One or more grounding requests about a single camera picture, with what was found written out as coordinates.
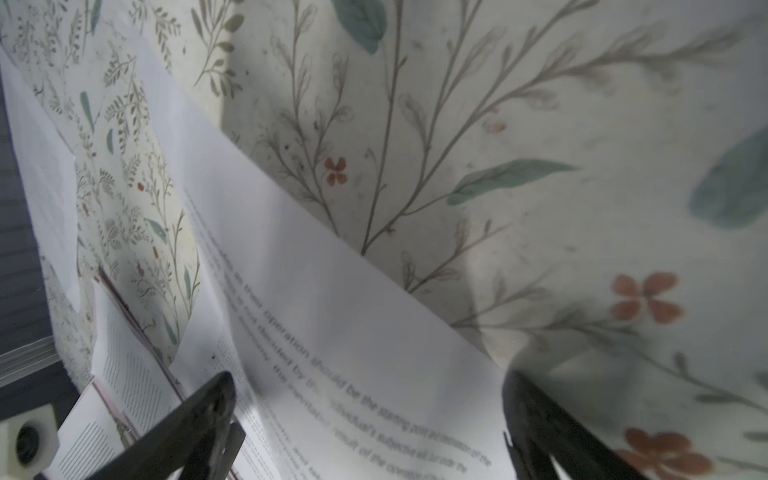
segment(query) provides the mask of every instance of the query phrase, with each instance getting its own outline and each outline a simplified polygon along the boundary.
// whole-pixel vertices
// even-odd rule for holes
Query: plant stem
[[[733,465],[734,467],[741,468],[742,470],[753,470],[755,472],[768,473],[768,466],[765,466],[765,465],[758,465],[756,463],[751,463],[751,462],[743,462],[741,460],[736,460],[734,458],[728,458],[728,457],[717,457],[717,460],[719,462],[727,463],[728,465]]]
[[[509,225],[504,225],[503,227],[499,227],[496,230],[490,231],[488,233],[483,234],[482,237],[478,238],[474,242],[468,243],[464,247],[460,248],[459,250],[456,250],[445,262],[438,265],[429,275],[425,276],[421,279],[420,282],[418,282],[415,286],[408,289],[408,293],[414,293],[416,290],[421,288],[425,283],[429,282],[430,280],[434,280],[437,276],[440,270],[445,268],[449,263],[451,263],[453,260],[456,260],[461,255],[463,255],[467,250],[478,246],[480,243],[485,242],[487,239],[493,237],[497,233],[500,233],[504,230],[507,230],[509,228]]]
[[[83,52],[85,55],[85,41],[88,39],[88,0],[85,0],[85,15],[83,17]]]
[[[647,353],[643,352],[642,350],[638,349],[635,346],[630,346],[629,348],[632,350],[632,352],[635,355],[640,357],[642,360],[644,360],[647,363],[650,363],[652,366],[655,366],[657,369],[661,370],[662,372],[668,375],[672,375],[673,377],[681,379],[687,383],[690,383],[691,385],[716,393],[717,395],[728,399],[729,402],[740,403],[741,405],[754,409],[760,413],[763,413],[764,415],[768,415],[768,408],[760,405],[759,403],[755,403],[752,400],[746,399],[733,392],[729,392],[728,390],[721,389],[720,387],[710,385],[709,383],[706,383],[703,380],[694,378],[690,374],[683,374],[682,372],[678,372],[677,370],[670,368],[661,362],[658,362],[656,359],[649,356]]]
[[[371,234],[371,226],[373,224],[373,217],[376,213],[376,204],[379,202],[379,194],[382,191],[382,178],[384,177],[384,167],[386,165],[386,154],[389,149],[389,134],[392,130],[392,114],[395,110],[395,93],[397,92],[397,78],[400,73],[402,64],[400,62],[400,41],[402,37],[402,0],[395,1],[395,16],[396,16],[396,33],[395,33],[395,63],[392,68],[392,84],[389,92],[387,93],[387,99],[389,101],[389,108],[386,115],[386,129],[384,130],[384,145],[382,146],[382,154],[379,162],[379,172],[376,175],[376,188],[373,191],[373,201],[371,202],[371,211],[368,214],[368,225],[366,226],[366,236],[362,241],[362,249],[360,255],[365,255],[370,243],[368,241]]]
[[[474,125],[482,116],[480,115],[480,112],[483,111],[483,108],[485,107],[485,104],[488,102],[488,100],[493,96],[493,94],[498,90],[499,86],[501,86],[502,82],[506,80],[506,78],[512,73],[512,71],[518,66],[520,61],[533,49],[534,46],[554,27],[561,19],[563,19],[564,16],[568,13],[568,9],[571,8],[573,4],[576,3],[577,0],[570,0],[563,8],[561,8],[552,18],[550,18],[549,22],[539,31],[535,32],[530,39],[528,39],[521,50],[518,52],[517,56],[515,57],[512,62],[504,67],[498,74],[498,77],[494,81],[493,85],[488,89],[488,92],[486,92],[483,99],[480,100],[478,105],[475,107],[475,110],[467,117],[464,124],[459,128],[458,132],[454,135],[454,137],[448,142],[448,144],[445,146],[445,148],[442,150],[442,153],[438,157],[435,164],[432,166],[431,169],[429,169],[429,172],[420,178],[419,182],[416,184],[413,193],[411,194],[411,197],[408,199],[406,204],[400,209],[400,211],[395,214],[392,219],[389,220],[380,230],[378,230],[375,234],[373,234],[369,238],[369,229],[366,231],[366,239],[363,242],[362,251],[361,254],[365,255],[366,251],[370,248],[370,246],[375,242],[384,232],[389,230],[389,228],[400,218],[402,215],[413,205],[413,202],[416,200],[416,198],[419,196],[419,194],[424,189],[424,186],[429,182],[429,180],[432,178],[432,176],[435,174],[435,172],[440,168],[442,163],[445,161],[445,159],[448,157],[448,155],[453,150],[453,147],[458,143],[458,141],[462,138],[462,136],[469,130],[469,128]]]
[[[512,303],[516,300],[520,300],[525,298],[526,296],[530,295],[531,292],[533,292],[537,287],[537,285],[550,273],[552,273],[553,269],[549,269],[545,271],[543,274],[539,275],[536,279],[534,279],[532,282],[530,282],[528,285],[522,287],[517,292],[507,296],[506,298],[494,302],[492,305],[484,308],[483,310],[480,310],[479,312],[475,312],[471,315],[467,315],[466,317],[462,318],[461,320],[458,320],[454,323],[451,323],[451,327],[455,329],[460,328],[474,328],[474,326],[470,323],[472,320],[477,319],[478,317],[485,315],[486,313],[492,312],[493,310],[496,310],[500,306],[508,305],[509,303]]]
[[[450,196],[451,196],[451,194],[440,195],[439,197],[435,198],[434,200],[430,200],[429,202],[427,202],[426,204],[423,204],[421,207],[419,207],[419,208],[417,208],[415,210],[411,210],[409,212],[403,212],[402,215],[404,217],[407,217],[408,215],[413,215],[415,213],[418,213],[418,212],[424,210],[425,208],[429,207],[432,204],[436,204],[437,202],[439,202],[443,198],[447,198],[447,197],[450,197]]]
[[[331,213],[331,210],[328,207],[328,202],[326,200],[325,194],[323,193],[323,188],[320,186],[319,179],[317,178],[316,160],[320,152],[320,145],[323,142],[323,137],[325,136],[325,131],[327,131],[327,127],[330,126],[331,122],[333,121],[333,116],[335,116],[334,114],[336,113],[336,109],[339,107],[339,103],[341,102],[341,92],[339,93],[339,98],[336,101],[336,106],[333,109],[334,114],[332,114],[331,118],[328,120],[328,125],[324,127],[324,132],[320,135],[319,140],[317,141],[317,147],[315,149],[315,157],[312,159],[310,157],[310,151],[306,146],[306,137],[304,136],[304,131],[301,128],[301,122],[299,120],[299,106],[301,103],[301,98],[300,98],[301,92],[300,91],[296,92],[296,46],[299,43],[299,36],[301,36],[301,32],[299,32],[299,2],[295,2],[293,4],[293,48],[291,53],[290,77],[291,77],[291,97],[293,99],[293,117],[296,120],[296,134],[299,136],[299,143],[301,144],[301,148],[304,152],[304,157],[306,158],[306,162],[308,163],[307,167],[311,171],[312,180],[315,184],[315,188],[317,189],[317,195],[315,196],[315,198],[317,199],[317,203],[326,212],[328,221],[331,223],[331,228],[333,229],[333,232],[338,236],[339,228],[336,226],[336,221],[333,219],[333,214]]]
[[[421,183],[422,180],[424,180],[424,173],[426,172],[426,167],[427,167],[427,159],[429,158],[429,152],[432,149],[432,139],[435,136],[435,128],[437,127],[437,119],[440,116],[440,112],[442,111],[442,108],[445,106],[445,103],[448,101],[448,98],[453,92],[453,90],[450,90],[448,91],[448,94],[445,94],[445,89],[448,87],[448,83],[451,79],[451,74],[453,73],[453,68],[456,64],[456,59],[458,58],[458,53],[461,51],[462,46],[464,45],[464,40],[467,36],[467,32],[469,31],[469,27],[472,25],[473,21],[475,20],[475,16],[477,15],[478,10],[480,9],[481,3],[483,3],[483,0],[477,0],[475,2],[475,6],[472,7],[472,12],[469,14],[468,18],[463,18],[463,15],[462,15],[462,25],[458,31],[456,46],[451,52],[451,58],[448,60],[448,68],[446,68],[445,70],[445,77],[443,77],[442,79],[442,85],[440,86],[440,93],[437,96],[437,102],[435,102],[435,111],[432,112],[432,121],[430,122],[430,125],[429,125],[429,132],[427,133],[427,141],[426,141],[426,144],[424,145],[424,156],[422,158],[422,166],[419,172],[419,183]]]
[[[221,34],[221,28],[223,25],[224,18],[227,17],[227,10],[229,9],[229,0],[224,0],[223,4],[223,13],[221,14],[221,18],[218,18],[218,22],[213,25],[212,31],[210,33],[210,42],[208,43],[208,55],[205,57],[205,63],[203,63],[203,70],[200,72],[200,75],[197,76],[197,80],[194,82],[193,87],[196,87],[198,83],[200,83],[200,79],[203,77],[203,74],[206,73],[206,69],[208,68],[208,62],[210,61],[210,56],[214,54],[214,50],[216,49],[216,43],[219,41],[219,35]]]

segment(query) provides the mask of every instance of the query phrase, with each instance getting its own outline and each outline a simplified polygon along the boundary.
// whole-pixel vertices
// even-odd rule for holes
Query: gray leaf
[[[618,57],[637,55],[655,41],[664,37],[666,27],[662,22],[641,25],[617,38],[609,47],[608,53]]]
[[[434,277],[435,280],[438,280],[439,282],[447,282],[449,280],[458,280],[462,278],[462,274],[454,268],[446,267],[441,268],[438,272],[436,272]]]
[[[283,43],[282,40],[280,40],[275,35],[272,35],[270,38],[270,45],[272,46],[272,53],[275,55],[275,57],[280,58],[285,62],[286,67],[288,69],[291,69],[291,64],[293,63],[293,60],[291,59],[291,54],[288,52],[288,47]]]
[[[297,103],[301,103],[301,99],[304,97],[306,89],[310,87],[310,79],[312,77],[310,73],[311,71],[312,57],[309,55],[304,55],[304,57],[301,59],[301,66],[299,67],[299,76],[296,85],[296,89],[298,90],[298,93],[296,94],[298,97]]]
[[[589,92],[614,93],[613,78],[603,68],[590,68],[576,76]]]
[[[333,70],[333,87],[339,94],[344,90],[344,84],[346,83],[346,66],[348,58],[342,58],[341,55],[335,53],[332,58],[332,70]]]
[[[192,300],[192,281],[190,280],[190,272],[184,267],[184,285],[187,287],[187,298]]]
[[[674,95],[680,90],[680,75],[677,67],[669,61],[649,61],[643,63],[643,70],[648,84],[663,94]]]
[[[210,90],[216,95],[217,97],[220,95],[219,88],[216,86],[216,82],[214,81],[214,78],[210,78]]]
[[[454,253],[458,253],[464,248],[464,245],[467,243],[467,238],[469,238],[469,222],[467,219],[462,218],[458,221],[456,224],[456,231],[453,233],[453,238],[456,242]]]
[[[224,22],[224,29],[229,33],[234,33],[243,24],[243,20],[245,20],[245,17],[239,13],[236,13],[235,15],[229,17],[226,22]]]
[[[351,107],[343,106],[336,110],[336,116],[334,117],[339,123],[348,123],[355,117],[355,112]]]
[[[768,390],[768,372],[755,373],[755,379],[765,390]]]
[[[109,153],[114,153],[114,145],[112,144],[112,129],[109,129],[109,132],[107,132],[107,150]]]
[[[685,353],[676,352],[672,357],[672,360],[674,361],[674,366],[677,371],[680,372],[681,375],[688,377],[688,357],[685,356]]]
[[[583,43],[584,38],[581,34],[565,39],[547,56],[541,71],[552,72],[567,67],[576,58]]]
[[[174,329],[171,328],[170,324],[168,323],[168,319],[165,318],[165,315],[163,315],[163,324],[165,325],[165,332],[168,334],[170,342],[174,345],[177,345],[179,343],[179,339],[176,337]]]
[[[768,432],[744,432],[744,438],[753,442],[768,442]]]
[[[228,41],[220,41],[219,43],[216,44],[216,46],[224,50],[226,53],[232,53],[233,51],[235,51],[235,46],[229,43]]]
[[[496,49],[498,41],[506,32],[506,27],[497,25],[494,28],[491,28],[488,33],[480,37],[464,59],[464,63],[462,63],[462,66],[456,74],[454,84],[457,84],[464,78],[471,77],[480,71],[482,66],[485,65],[485,62],[488,60],[488,57],[490,57],[491,53]]]
[[[703,393],[694,397],[699,403],[733,403],[732,397],[718,394]]]
[[[768,207],[768,127],[725,152],[688,203],[691,214],[724,230],[754,223]]]
[[[496,272],[493,277],[493,304],[498,305],[507,294],[507,280],[505,280],[501,271]]]
[[[416,267],[408,252],[402,253],[402,288],[408,289],[415,278]]]
[[[558,107],[558,96],[546,88],[533,88],[523,94],[525,103],[530,108],[540,111],[552,111]]]
[[[512,160],[467,174],[453,189],[447,202],[448,205],[463,204],[492,190],[520,187],[550,174],[574,170],[577,168],[557,161],[537,158]]]
[[[402,116],[406,118],[408,123],[416,129],[419,134],[419,138],[422,139],[422,145],[426,146],[427,142],[427,130],[426,130],[426,114],[421,105],[411,96],[411,94],[401,94],[398,98],[398,104],[400,105],[400,111]]]
[[[315,20],[315,14],[317,13],[317,7],[315,4],[311,4],[301,12],[299,21],[297,23],[299,35],[306,33],[312,26],[312,22]]]
[[[200,38],[203,38],[203,26],[200,24],[200,17],[197,16],[197,12],[194,11],[194,8],[190,8],[192,11],[192,21],[194,22],[194,28],[197,30],[197,34],[200,36]]]
[[[320,100],[320,97],[315,97],[315,123],[318,131],[325,131],[326,121],[326,114],[323,111],[323,101]]]

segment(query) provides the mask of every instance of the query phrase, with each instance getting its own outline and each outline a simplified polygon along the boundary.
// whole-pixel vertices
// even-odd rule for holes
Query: green leaf
[[[109,129],[109,132],[107,132],[107,150],[109,150],[109,153],[114,153],[114,145],[112,144],[112,129]]]
[[[197,16],[197,12],[194,11],[194,8],[190,8],[192,11],[192,22],[194,22],[194,28],[197,30],[197,34],[200,36],[200,38],[203,38],[203,26],[200,24],[200,17]]]
[[[726,151],[696,187],[691,214],[717,228],[748,227],[768,207],[768,126]]]
[[[179,343],[179,339],[176,338],[174,329],[170,327],[170,324],[168,323],[168,319],[165,318],[165,315],[163,315],[163,324],[165,325],[165,331],[168,333],[168,338],[170,339],[170,342],[173,343],[174,345],[177,345]]]
[[[241,14],[236,13],[235,15],[232,15],[229,20],[224,22],[224,28],[230,32],[234,33],[237,31],[238,28],[243,24],[243,20],[245,20],[245,17],[243,17]]]
[[[94,2],[94,9],[91,10],[91,35],[96,35],[96,25],[101,17],[101,0]]]
[[[148,218],[145,218],[145,220],[149,223],[150,227],[152,227],[152,230],[154,231],[155,235],[160,237],[160,240],[163,240],[163,243],[168,243],[168,236],[165,233],[165,229],[156,221],[150,220]]]
[[[371,55],[386,33],[386,9],[381,0],[332,0],[341,26]]]
[[[768,442],[768,432],[744,432],[744,438],[753,442]]]
[[[467,174],[448,195],[448,205],[459,205],[498,188],[514,188],[540,180],[549,174],[577,170],[557,161],[521,158],[497,167]]]
[[[220,41],[216,44],[216,46],[224,50],[226,53],[232,53],[235,50],[235,46],[228,41]]]
[[[190,280],[190,272],[184,267],[184,285],[187,286],[187,298],[192,300],[192,281]]]
[[[80,92],[80,105],[83,106],[83,112],[85,112],[85,117],[88,119],[88,123],[91,125],[91,131],[93,131],[94,119],[91,116],[91,102],[88,101],[88,94],[85,93],[85,90]]]

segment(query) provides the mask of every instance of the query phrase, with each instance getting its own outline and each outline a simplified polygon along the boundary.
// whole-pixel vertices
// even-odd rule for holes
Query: botanical print
[[[6,2],[2,44],[77,156],[82,278],[107,272],[170,362],[200,262],[130,32],[101,2]],[[642,408],[616,432],[590,426],[651,478],[697,480],[768,473],[764,355],[729,353],[717,372],[710,358],[721,337],[764,331],[754,239],[766,227],[768,118],[753,84],[765,84],[757,52],[768,38],[748,3],[695,24],[680,11],[689,5],[654,0],[125,0],[112,10],[213,121],[237,113],[227,134],[283,188],[502,367],[523,349],[555,358],[563,338],[601,365],[636,364],[649,379],[638,383]],[[746,106],[723,94],[741,88]],[[551,140],[526,141],[538,121]],[[664,181],[675,195],[659,194]],[[545,228],[550,217],[557,228]],[[89,315],[49,297],[57,342],[73,347],[66,361],[87,365]],[[700,331],[718,338],[698,345]],[[685,408],[662,429],[658,399]],[[591,403],[599,414],[614,400]],[[723,441],[692,428],[694,416],[725,419]]]
[[[515,41],[514,35],[508,35],[507,28],[496,26],[488,30],[473,45],[468,45],[467,39],[473,32],[472,27],[478,13],[482,12],[484,0],[475,0],[475,2],[462,0],[458,31],[447,45],[449,61],[445,67],[437,101],[432,113],[428,116],[422,106],[423,102],[414,98],[404,88],[398,88],[398,80],[403,69],[419,68],[418,65],[409,64],[407,55],[401,54],[402,23],[411,5],[407,5],[403,0],[393,0],[391,5],[394,9],[392,15],[394,25],[391,25],[387,19],[388,7],[380,0],[333,2],[339,23],[358,45],[371,55],[375,54],[381,45],[380,50],[383,52],[381,58],[387,72],[385,85],[389,108],[384,123],[383,145],[380,150],[369,147],[365,152],[365,159],[374,163],[377,173],[375,184],[366,187],[372,191],[372,202],[367,214],[362,245],[358,245],[363,256],[384,233],[394,233],[400,219],[411,215],[423,216],[428,213],[425,210],[433,204],[445,201],[450,206],[459,206],[494,190],[521,187],[552,174],[577,170],[575,166],[558,160],[515,158],[495,167],[472,171],[444,194],[423,198],[423,192],[430,185],[432,178],[446,162],[451,161],[454,147],[473,125],[483,121],[486,131],[495,133],[506,128],[503,123],[489,123],[486,120],[505,104],[522,100],[529,108],[535,110],[554,110],[558,106],[558,94],[552,88],[557,86],[555,81],[562,78],[578,79],[587,92],[610,93],[614,83],[611,67],[616,65],[636,65],[653,88],[669,93],[680,87],[678,72],[686,64],[708,65],[718,55],[729,51],[742,37],[739,26],[717,28],[677,47],[653,51],[651,48],[664,38],[665,30],[659,24],[644,25],[617,37],[599,55],[578,61],[584,49],[584,38],[583,35],[576,34],[563,39],[556,48],[551,50],[538,71],[529,79],[517,81],[517,83],[510,82],[509,79],[515,77],[513,72],[517,71],[521,62],[536,49],[540,42],[552,35],[551,31],[555,26],[571,20],[576,21],[579,14],[598,7],[599,3],[598,0],[570,0],[562,5],[548,22],[531,26],[524,35],[520,35],[521,42]],[[268,130],[257,146],[267,147],[271,151],[272,158],[280,166],[278,174],[297,184],[300,190],[299,199],[319,204],[331,229],[336,234],[340,234],[335,218],[340,213],[333,211],[325,192],[326,188],[333,187],[337,178],[337,174],[329,173],[332,170],[329,165],[333,162],[330,159],[333,146],[326,140],[326,134],[334,125],[334,121],[336,124],[343,124],[353,117],[351,107],[343,104],[343,88],[346,72],[349,69],[349,60],[342,55],[334,54],[331,72],[337,92],[335,107],[330,114],[327,114],[323,109],[323,99],[318,97],[315,100],[316,120],[313,122],[313,129],[308,130],[302,125],[300,109],[305,108],[303,100],[312,79],[313,59],[308,54],[301,53],[301,45],[305,37],[312,34],[316,10],[317,7],[312,3],[303,4],[300,0],[293,0],[292,41],[286,43],[279,36],[273,36],[271,41],[273,54],[288,69],[292,82],[293,110],[281,112],[280,119],[290,131],[289,138],[298,143],[301,154],[292,153],[290,158],[286,157],[287,153],[281,150],[283,143],[281,143],[278,128]],[[392,59],[387,57],[386,45],[383,43],[388,28],[390,35],[394,35],[395,47]],[[500,55],[496,54],[497,49],[501,50]],[[445,145],[435,144],[435,132],[441,127],[441,120],[443,120],[441,113],[451,100],[455,100],[457,87],[470,81],[473,76],[493,68],[498,69],[498,73],[480,102],[463,119],[461,126]],[[418,177],[412,179],[415,186],[411,194],[403,199],[399,210],[389,218],[380,218],[377,207],[380,196],[386,194],[386,184],[383,179],[388,166],[389,145],[397,141],[391,138],[391,126],[393,121],[396,121],[394,118],[396,111],[399,111],[402,119],[412,126],[420,140],[422,149],[418,152],[421,157],[420,169]],[[323,174],[328,174],[328,187],[324,187],[319,182],[319,177]],[[464,240],[457,241],[455,252],[424,277],[417,275],[412,256],[408,252],[402,252],[403,287],[412,293],[431,280],[460,279],[462,272],[449,265],[469,248],[479,246],[483,240],[491,236],[488,235],[490,223],[486,225],[484,236],[480,241],[465,244],[465,232],[468,226],[464,222],[459,222],[456,226],[456,237]],[[494,305],[481,311],[490,312],[508,303],[505,299],[497,298]],[[672,317],[680,315],[674,311],[673,306],[658,300],[650,301],[649,305],[651,309],[656,310],[671,308],[671,311],[658,312],[659,318],[663,317],[664,320],[671,321],[674,319]],[[461,319],[452,325],[455,328],[468,328],[468,323],[477,316],[477,313],[473,313],[471,318]]]
[[[691,452],[693,445],[680,433],[661,432],[650,436],[640,429],[627,429],[624,437],[632,449],[616,453],[639,472],[652,470],[660,480],[687,480],[689,475],[712,472],[712,461]]]
[[[690,197],[690,212],[725,230],[748,227],[768,207],[768,127],[715,163]]]
[[[134,25],[139,27],[139,32],[144,33],[144,26],[147,23],[149,14],[152,14],[154,20],[154,34],[157,37],[157,46],[160,48],[160,55],[163,58],[165,69],[170,71],[173,66],[173,53],[168,47],[169,37],[178,37],[181,35],[181,23],[172,17],[163,7],[154,7],[150,5],[149,0],[134,0],[131,3],[131,20]]]
[[[642,290],[631,276],[618,275],[611,289],[617,295],[631,300],[622,300],[611,307],[611,315],[616,319],[632,320],[643,308],[641,300],[645,300],[650,314],[656,323],[672,323],[681,315],[683,309],[676,303],[665,302],[656,298],[661,293],[677,285],[677,275],[671,272],[656,272],[643,280]]]
[[[237,76],[231,68],[224,68],[224,59],[217,58],[213,64],[210,64],[214,53],[223,52],[232,53],[235,46],[229,41],[219,41],[223,31],[234,33],[243,24],[245,18],[242,14],[236,13],[229,16],[230,6],[243,3],[244,0],[200,0],[200,14],[192,8],[192,19],[194,27],[200,39],[206,45],[208,51],[203,69],[197,76],[195,85],[206,75],[210,79],[210,90],[218,97],[219,95],[230,95],[235,98],[235,91],[242,91],[243,87],[235,82],[233,78]]]

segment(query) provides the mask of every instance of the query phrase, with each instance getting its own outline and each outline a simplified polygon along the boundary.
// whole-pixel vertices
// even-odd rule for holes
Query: floral fabric
[[[765,478],[766,13],[5,0],[0,31],[78,158],[80,272],[107,271],[166,361],[199,260],[129,28],[318,221],[649,478]],[[82,386],[91,319],[46,278]]]

